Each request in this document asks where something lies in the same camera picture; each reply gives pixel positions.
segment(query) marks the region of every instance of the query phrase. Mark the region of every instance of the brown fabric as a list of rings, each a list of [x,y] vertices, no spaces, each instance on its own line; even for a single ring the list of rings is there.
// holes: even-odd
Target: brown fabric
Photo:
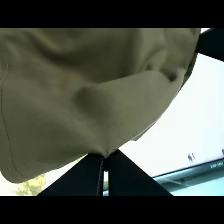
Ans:
[[[167,109],[198,28],[0,29],[0,170],[22,182],[107,157]]]

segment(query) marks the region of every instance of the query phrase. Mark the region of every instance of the person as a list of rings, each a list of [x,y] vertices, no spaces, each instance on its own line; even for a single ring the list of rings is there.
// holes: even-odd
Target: person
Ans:
[[[191,157],[191,155],[190,155],[190,154],[188,154],[188,159],[189,159],[189,162],[190,162],[190,163],[192,163],[192,162],[193,162],[193,159],[192,159],[192,157]]]

